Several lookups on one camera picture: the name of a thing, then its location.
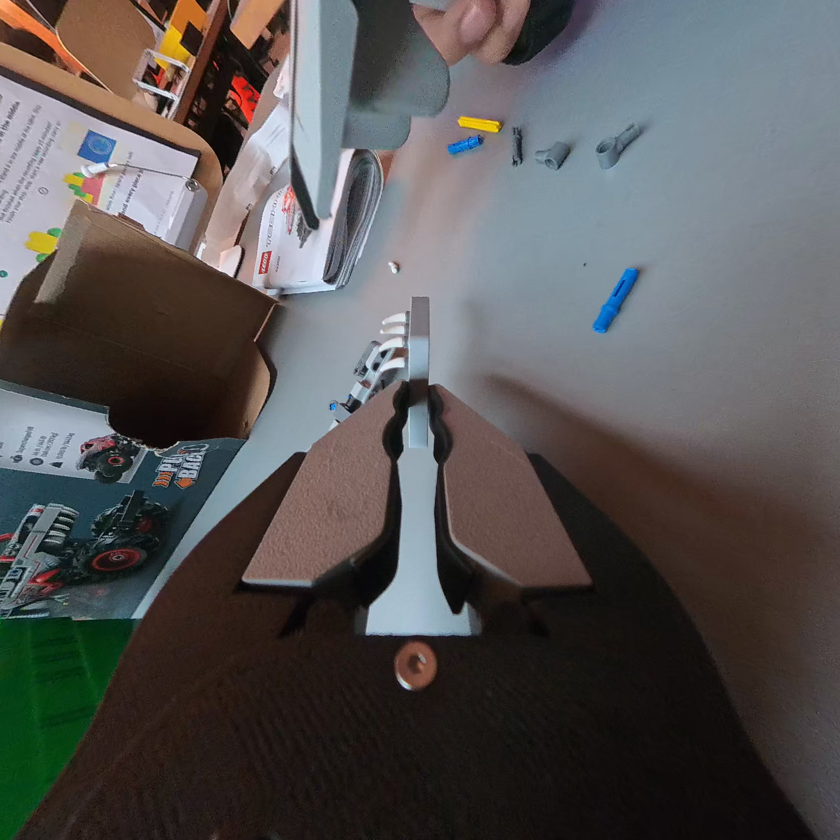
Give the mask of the plain cardboard box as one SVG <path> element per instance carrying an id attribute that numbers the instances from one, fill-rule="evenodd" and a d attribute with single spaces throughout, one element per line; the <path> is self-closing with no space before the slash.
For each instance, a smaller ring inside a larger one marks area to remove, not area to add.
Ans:
<path id="1" fill-rule="evenodd" d="M 130 1 L 67 1 L 57 18 L 56 35 L 100 86 L 127 100 L 139 94 L 135 79 L 142 77 L 156 37 Z"/>

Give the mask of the lego instruction booklet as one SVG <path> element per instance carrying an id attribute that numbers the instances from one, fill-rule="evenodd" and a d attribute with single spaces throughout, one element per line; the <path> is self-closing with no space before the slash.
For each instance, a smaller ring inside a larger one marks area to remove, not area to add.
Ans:
<path id="1" fill-rule="evenodd" d="M 272 297 L 336 291 L 352 276 L 382 199 L 385 174 L 372 150 L 346 150 L 329 215 L 310 228 L 286 165 L 259 221 L 254 265 L 241 279 Z"/>

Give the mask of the large grey lego connector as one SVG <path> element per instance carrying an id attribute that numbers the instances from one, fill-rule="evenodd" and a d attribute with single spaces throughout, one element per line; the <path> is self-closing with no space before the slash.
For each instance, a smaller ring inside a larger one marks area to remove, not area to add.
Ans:
<path id="1" fill-rule="evenodd" d="M 602 171 L 612 169 L 619 162 L 625 149 L 634 143 L 643 133 L 643 128 L 631 122 L 619 134 L 609 136 L 595 147 L 595 157 Z"/>

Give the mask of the person's right forearm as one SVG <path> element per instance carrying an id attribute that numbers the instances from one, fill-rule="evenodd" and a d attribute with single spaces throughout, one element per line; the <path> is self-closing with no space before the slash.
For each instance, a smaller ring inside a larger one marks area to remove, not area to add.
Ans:
<path id="1" fill-rule="evenodd" d="M 539 56 L 567 28 L 576 4 L 576 1 L 531 1 L 517 40 L 502 63 L 517 67 Z"/>

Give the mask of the long blue lego pin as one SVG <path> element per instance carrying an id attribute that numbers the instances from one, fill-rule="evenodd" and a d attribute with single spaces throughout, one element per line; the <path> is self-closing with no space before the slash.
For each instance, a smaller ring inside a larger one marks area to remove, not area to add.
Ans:
<path id="1" fill-rule="evenodd" d="M 592 329 L 594 332 L 604 334 L 609 330 L 638 278 L 639 270 L 637 268 L 630 267 L 624 270 L 593 322 Z"/>

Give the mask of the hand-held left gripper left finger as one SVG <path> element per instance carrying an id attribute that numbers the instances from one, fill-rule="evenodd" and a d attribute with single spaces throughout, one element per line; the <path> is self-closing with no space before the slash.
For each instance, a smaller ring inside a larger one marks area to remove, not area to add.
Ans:
<path id="1" fill-rule="evenodd" d="M 396 574 L 403 426 L 399 381 L 313 444 L 242 584 L 370 607 Z"/>

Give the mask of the grey white lego assembly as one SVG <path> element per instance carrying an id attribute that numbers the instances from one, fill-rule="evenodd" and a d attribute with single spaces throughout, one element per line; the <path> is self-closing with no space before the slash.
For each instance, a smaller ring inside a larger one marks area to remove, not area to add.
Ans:
<path id="1" fill-rule="evenodd" d="M 410 311 L 401 311 L 382 321 L 383 341 L 373 340 L 363 351 L 353 369 L 355 382 L 343 402 L 332 401 L 329 429 L 358 411 L 379 392 L 394 382 L 408 363 Z"/>

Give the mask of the printed instruction sheet stand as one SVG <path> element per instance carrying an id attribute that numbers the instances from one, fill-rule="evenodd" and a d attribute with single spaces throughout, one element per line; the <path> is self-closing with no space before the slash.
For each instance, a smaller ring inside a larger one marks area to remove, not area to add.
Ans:
<path id="1" fill-rule="evenodd" d="M 197 151 L 199 158 L 195 178 L 206 198 L 215 198 L 221 186 L 221 167 L 208 143 L 195 132 L 10 45 L 2 45 L 2 69 L 11 70 L 60 96 L 78 101 L 136 129 L 148 131 L 156 138 Z"/>

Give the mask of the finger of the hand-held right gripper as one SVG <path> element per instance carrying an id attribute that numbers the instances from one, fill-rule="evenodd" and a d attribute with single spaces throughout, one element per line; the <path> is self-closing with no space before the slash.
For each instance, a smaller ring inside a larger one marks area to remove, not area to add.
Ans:
<path id="1" fill-rule="evenodd" d="M 394 151 L 414 118 L 432 118 L 449 93 L 446 60 L 418 23 L 408 1 L 353 1 L 350 99 L 342 147 Z"/>
<path id="2" fill-rule="evenodd" d="M 351 1 L 290 3 L 290 183 L 310 230 L 331 214 L 358 26 Z"/>

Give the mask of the person's right hand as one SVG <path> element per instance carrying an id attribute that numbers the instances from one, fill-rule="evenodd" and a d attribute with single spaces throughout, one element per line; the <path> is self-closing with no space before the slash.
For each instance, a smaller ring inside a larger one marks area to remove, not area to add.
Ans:
<path id="1" fill-rule="evenodd" d="M 446 9 L 413 4 L 413 13 L 449 67 L 468 56 L 497 65 L 515 46 L 531 4 L 531 1 L 456 1 Z"/>

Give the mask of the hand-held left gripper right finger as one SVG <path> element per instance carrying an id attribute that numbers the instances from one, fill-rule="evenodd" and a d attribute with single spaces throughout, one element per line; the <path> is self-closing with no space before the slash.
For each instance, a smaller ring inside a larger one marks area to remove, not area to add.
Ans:
<path id="1" fill-rule="evenodd" d="M 429 387 L 437 575 L 452 613 L 588 592 L 592 577 L 524 450 L 447 388 Z"/>

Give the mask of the printed cardboard lego box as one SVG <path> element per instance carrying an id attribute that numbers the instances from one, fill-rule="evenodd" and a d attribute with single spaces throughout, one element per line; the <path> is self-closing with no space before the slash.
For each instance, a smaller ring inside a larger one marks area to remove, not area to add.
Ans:
<path id="1" fill-rule="evenodd" d="M 133 617 L 270 391 L 275 303 L 78 201 L 2 323 L 2 619 Z"/>

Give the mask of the printed instruction sheet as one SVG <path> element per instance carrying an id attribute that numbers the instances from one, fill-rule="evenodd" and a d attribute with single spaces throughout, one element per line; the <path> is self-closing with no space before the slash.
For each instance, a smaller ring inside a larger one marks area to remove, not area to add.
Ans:
<path id="1" fill-rule="evenodd" d="M 2 69 L 1 313 L 85 203 L 188 247 L 199 153 Z"/>

